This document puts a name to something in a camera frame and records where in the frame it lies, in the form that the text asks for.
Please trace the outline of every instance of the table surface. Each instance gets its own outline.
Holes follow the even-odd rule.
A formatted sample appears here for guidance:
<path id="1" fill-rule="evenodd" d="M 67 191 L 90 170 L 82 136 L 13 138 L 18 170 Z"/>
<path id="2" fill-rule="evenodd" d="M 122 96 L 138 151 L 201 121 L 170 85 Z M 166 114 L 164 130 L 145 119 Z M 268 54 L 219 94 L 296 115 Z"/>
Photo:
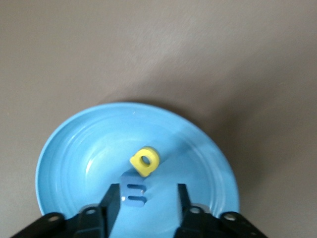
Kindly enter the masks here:
<path id="1" fill-rule="evenodd" d="M 1 1 L 0 22 L 1 237 L 41 215 L 52 131 L 117 101 L 205 131 L 268 237 L 316 236 L 316 1 Z"/>

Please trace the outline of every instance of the hole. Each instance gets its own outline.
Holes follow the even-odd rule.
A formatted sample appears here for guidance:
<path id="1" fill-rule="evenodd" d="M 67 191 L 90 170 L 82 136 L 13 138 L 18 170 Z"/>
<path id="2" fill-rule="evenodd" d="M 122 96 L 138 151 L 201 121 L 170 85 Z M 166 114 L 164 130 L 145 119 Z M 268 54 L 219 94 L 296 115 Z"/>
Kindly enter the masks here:
<path id="1" fill-rule="evenodd" d="M 147 199 L 145 197 L 128 196 L 128 199 L 131 201 L 142 201 L 144 203 L 147 202 Z"/>
<path id="2" fill-rule="evenodd" d="M 146 156 L 142 156 L 141 157 L 141 160 L 142 160 L 142 162 L 145 164 L 145 165 L 147 165 L 147 166 L 149 166 L 150 165 L 150 160 L 146 157 Z"/>
<path id="3" fill-rule="evenodd" d="M 95 209 L 89 209 L 89 210 L 86 212 L 86 214 L 87 214 L 87 215 L 91 215 L 91 214 L 94 214 L 95 212 L 96 212 Z"/>
<path id="4" fill-rule="evenodd" d="M 98 203 L 93 203 L 93 204 L 88 204 L 86 206 L 83 206 L 78 213 L 83 213 L 85 211 L 87 211 L 88 208 L 93 209 L 94 207 L 98 207 L 99 204 Z"/>
<path id="5" fill-rule="evenodd" d="M 201 212 L 201 210 L 198 207 L 192 207 L 189 211 L 195 214 L 199 214 Z"/>
<path id="6" fill-rule="evenodd" d="M 205 213 L 210 213 L 210 208 L 209 206 L 206 206 L 204 204 L 201 203 L 192 203 L 192 206 L 194 207 L 200 207 Z"/>
<path id="7" fill-rule="evenodd" d="M 128 184 L 127 187 L 131 188 L 131 189 L 139 189 L 139 190 L 143 191 L 143 193 L 146 190 L 146 187 L 144 185 Z"/>
<path id="8" fill-rule="evenodd" d="M 54 221 L 57 221 L 58 219 L 59 219 L 59 216 L 52 216 L 52 217 L 48 218 L 48 221 L 54 222 Z"/>
<path id="9" fill-rule="evenodd" d="M 229 220 L 229 221 L 235 221 L 236 220 L 236 217 L 230 213 L 224 215 L 224 218 Z"/>

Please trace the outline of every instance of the screw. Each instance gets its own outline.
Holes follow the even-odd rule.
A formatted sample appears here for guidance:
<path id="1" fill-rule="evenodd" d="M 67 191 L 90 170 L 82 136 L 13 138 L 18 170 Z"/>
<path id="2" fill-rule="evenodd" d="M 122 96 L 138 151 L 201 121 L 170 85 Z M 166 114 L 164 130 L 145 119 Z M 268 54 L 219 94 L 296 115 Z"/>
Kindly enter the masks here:
<path id="1" fill-rule="evenodd" d="M 86 214 L 87 215 L 91 215 L 91 214 L 94 214 L 95 213 L 95 209 L 89 209 Z"/>
<path id="2" fill-rule="evenodd" d="M 52 216 L 52 217 L 48 218 L 48 221 L 54 222 L 54 221 L 57 221 L 58 219 L 59 219 L 59 216 Z"/>
<path id="3" fill-rule="evenodd" d="M 189 209 L 189 211 L 195 214 L 199 214 L 201 212 L 198 207 L 192 207 L 191 209 Z"/>
<path id="4" fill-rule="evenodd" d="M 236 217 L 230 213 L 224 215 L 224 218 L 229 220 L 229 221 L 235 221 L 236 220 Z"/>

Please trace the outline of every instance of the blue plate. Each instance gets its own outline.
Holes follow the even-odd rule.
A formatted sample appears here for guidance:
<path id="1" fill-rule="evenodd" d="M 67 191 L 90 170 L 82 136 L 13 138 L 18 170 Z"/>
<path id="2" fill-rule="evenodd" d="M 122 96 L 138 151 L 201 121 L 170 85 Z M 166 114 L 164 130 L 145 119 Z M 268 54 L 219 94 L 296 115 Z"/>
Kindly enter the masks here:
<path id="1" fill-rule="evenodd" d="M 144 146 L 159 152 L 161 164 L 145 180 L 145 206 L 121 205 L 112 238 L 173 237 L 180 222 L 178 183 L 187 184 L 191 201 L 209 206 L 214 216 L 238 211 L 232 170 L 199 128 L 161 108 L 112 103 L 72 116 L 49 137 L 36 170 L 42 214 L 61 212 L 70 218 L 83 206 L 99 203 Z"/>

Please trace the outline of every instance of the yellow object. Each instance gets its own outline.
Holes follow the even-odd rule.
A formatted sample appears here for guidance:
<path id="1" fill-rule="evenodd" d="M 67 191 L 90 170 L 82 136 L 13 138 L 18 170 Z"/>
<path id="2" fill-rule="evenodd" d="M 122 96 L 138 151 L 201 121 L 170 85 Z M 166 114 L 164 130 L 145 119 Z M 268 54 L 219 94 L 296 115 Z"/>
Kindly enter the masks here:
<path id="1" fill-rule="evenodd" d="M 143 157 L 146 157 L 150 163 L 146 163 Z M 130 163 L 142 177 L 147 177 L 159 166 L 159 154 L 152 147 L 143 147 L 132 156 Z"/>

